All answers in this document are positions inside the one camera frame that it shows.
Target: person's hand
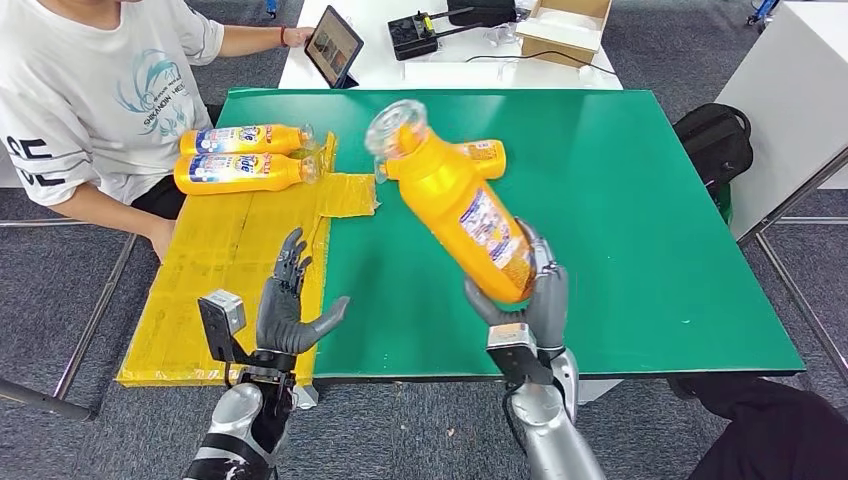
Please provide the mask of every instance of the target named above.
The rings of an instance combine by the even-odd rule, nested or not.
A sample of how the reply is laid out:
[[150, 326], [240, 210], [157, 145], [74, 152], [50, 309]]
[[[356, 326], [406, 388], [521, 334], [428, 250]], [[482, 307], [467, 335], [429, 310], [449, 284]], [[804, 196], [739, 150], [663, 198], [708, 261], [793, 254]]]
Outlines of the person's hand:
[[468, 277], [465, 278], [465, 296], [490, 326], [526, 323], [539, 348], [560, 349], [568, 305], [568, 274], [556, 263], [548, 242], [523, 220], [515, 220], [527, 237], [532, 250], [532, 265], [536, 269], [530, 303], [517, 312], [504, 312]]
[[283, 44], [287, 47], [302, 47], [313, 32], [315, 29], [312, 27], [287, 28], [283, 32]]
[[274, 273], [265, 281], [256, 321], [256, 346], [290, 355], [301, 354], [342, 321], [350, 297], [336, 299], [330, 310], [312, 322], [300, 321], [300, 292], [303, 275], [312, 257], [300, 261], [306, 242], [299, 242], [303, 230], [296, 228], [286, 237]]
[[176, 225], [177, 222], [174, 220], [159, 218], [147, 234], [147, 238], [153, 244], [153, 251], [159, 257], [159, 262], [165, 262], [165, 254], [168, 253], [168, 246], [171, 245]]

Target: person's arm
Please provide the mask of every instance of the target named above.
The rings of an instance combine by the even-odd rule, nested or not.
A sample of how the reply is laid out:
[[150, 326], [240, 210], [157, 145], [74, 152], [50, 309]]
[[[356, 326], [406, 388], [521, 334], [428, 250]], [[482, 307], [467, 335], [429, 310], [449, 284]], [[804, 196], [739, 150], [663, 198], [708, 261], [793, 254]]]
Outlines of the person's arm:
[[163, 11], [173, 22], [186, 58], [192, 65], [206, 65], [217, 57], [238, 57], [280, 46], [300, 47], [312, 28], [240, 27], [221, 25], [190, 8], [184, 1], [166, 2]]
[[67, 217], [143, 235], [161, 259], [173, 222], [97, 190], [88, 132], [63, 99], [49, 89], [32, 88], [38, 84], [0, 85], [0, 142], [30, 199]]
[[264, 52], [281, 45], [300, 47], [312, 35], [313, 28], [224, 27], [224, 41], [218, 56], [239, 57]]
[[160, 261], [165, 259], [176, 224], [124, 205], [90, 183], [77, 186], [71, 198], [47, 208], [66, 217], [147, 237]]

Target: robot finger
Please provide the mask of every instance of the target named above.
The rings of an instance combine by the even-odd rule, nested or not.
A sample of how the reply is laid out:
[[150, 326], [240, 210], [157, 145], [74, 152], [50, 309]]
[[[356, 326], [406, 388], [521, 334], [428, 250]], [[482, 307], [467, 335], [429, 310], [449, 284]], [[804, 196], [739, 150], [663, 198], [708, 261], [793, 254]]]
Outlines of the robot finger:
[[474, 308], [474, 311], [477, 312], [477, 315], [486, 322], [487, 325], [493, 327], [495, 325], [501, 325], [504, 323], [510, 323], [512, 319], [512, 314], [503, 312], [495, 302], [493, 302], [489, 297], [480, 290], [480, 287], [474, 283], [474, 280], [471, 280], [469, 277], [465, 277], [465, 298], [468, 299], [468, 303], [471, 304], [471, 307]]
[[297, 287], [297, 281], [299, 278], [297, 268], [300, 263], [300, 255], [304, 250], [306, 250], [306, 242], [298, 243], [297, 246], [294, 247], [292, 256], [289, 258], [291, 269], [289, 270], [289, 277], [286, 280], [288, 280], [289, 284], [291, 284], [294, 288]]
[[296, 251], [298, 240], [303, 235], [303, 229], [297, 227], [286, 237], [283, 242], [283, 247], [280, 249], [280, 255], [277, 257], [277, 263], [274, 265], [274, 278], [289, 282], [291, 280], [292, 271], [297, 266], [297, 257], [299, 253]]
[[300, 295], [301, 290], [303, 290], [303, 276], [306, 273], [306, 267], [312, 264], [312, 257], [306, 257], [300, 262], [300, 266], [297, 267], [296, 270], [296, 279], [293, 285], [296, 285], [296, 293]]
[[539, 235], [536, 229], [524, 220], [515, 217], [515, 221], [518, 222], [518, 226], [520, 226], [521, 230], [524, 231], [524, 235], [527, 237], [527, 242], [530, 244], [530, 248], [533, 251], [532, 260], [533, 266], [536, 269], [536, 277], [538, 278], [540, 275], [550, 274], [559, 275], [556, 268], [558, 265], [554, 258], [554, 253], [551, 251], [550, 245], [548, 245], [548, 241]]
[[559, 265], [555, 265], [548, 273], [536, 276], [533, 296], [525, 312], [540, 348], [562, 346], [568, 308], [567, 282], [565, 269]]

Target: yellow packaging tape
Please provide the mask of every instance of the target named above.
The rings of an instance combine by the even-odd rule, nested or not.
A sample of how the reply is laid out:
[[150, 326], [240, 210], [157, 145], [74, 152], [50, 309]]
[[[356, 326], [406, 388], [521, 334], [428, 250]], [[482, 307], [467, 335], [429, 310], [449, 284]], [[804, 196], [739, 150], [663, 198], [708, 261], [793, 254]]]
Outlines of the yellow packaging tape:
[[[325, 150], [331, 172], [332, 134]], [[209, 354], [197, 299], [218, 288], [241, 296], [247, 328], [236, 339], [247, 352], [253, 351], [262, 285], [283, 240], [299, 226], [309, 242], [304, 256], [313, 257], [304, 278], [301, 313], [304, 321], [317, 318], [322, 311], [329, 218], [373, 215], [376, 206], [373, 175], [340, 173], [280, 192], [188, 197], [118, 382], [128, 387], [221, 384], [224, 366]], [[314, 348], [298, 357], [298, 384], [311, 383], [314, 364]], [[238, 368], [231, 370], [233, 380]]]

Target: bottle label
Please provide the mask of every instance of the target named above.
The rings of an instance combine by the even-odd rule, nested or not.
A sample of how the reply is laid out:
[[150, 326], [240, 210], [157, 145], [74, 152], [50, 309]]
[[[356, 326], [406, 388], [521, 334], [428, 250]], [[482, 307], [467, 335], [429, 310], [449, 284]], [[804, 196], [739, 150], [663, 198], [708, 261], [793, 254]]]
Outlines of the bottle label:
[[475, 162], [482, 162], [484, 160], [492, 160], [495, 158], [495, 146], [492, 142], [473, 142], [466, 143], [463, 145], [465, 154], [471, 157], [471, 160]]
[[198, 183], [264, 178], [271, 171], [270, 155], [196, 155], [188, 168], [189, 179]]
[[521, 245], [520, 238], [510, 237], [507, 219], [482, 188], [477, 189], [459, 223], [477, 245], [486, 249], [498, 269], [509, 263]]
[[198, 153], [238, 153], [239, 149], [253, 147], [262, 140], [262, 135], [271, 142], [271, 129], [267, 127], [216, 128], [197, 132], [195, 148]]

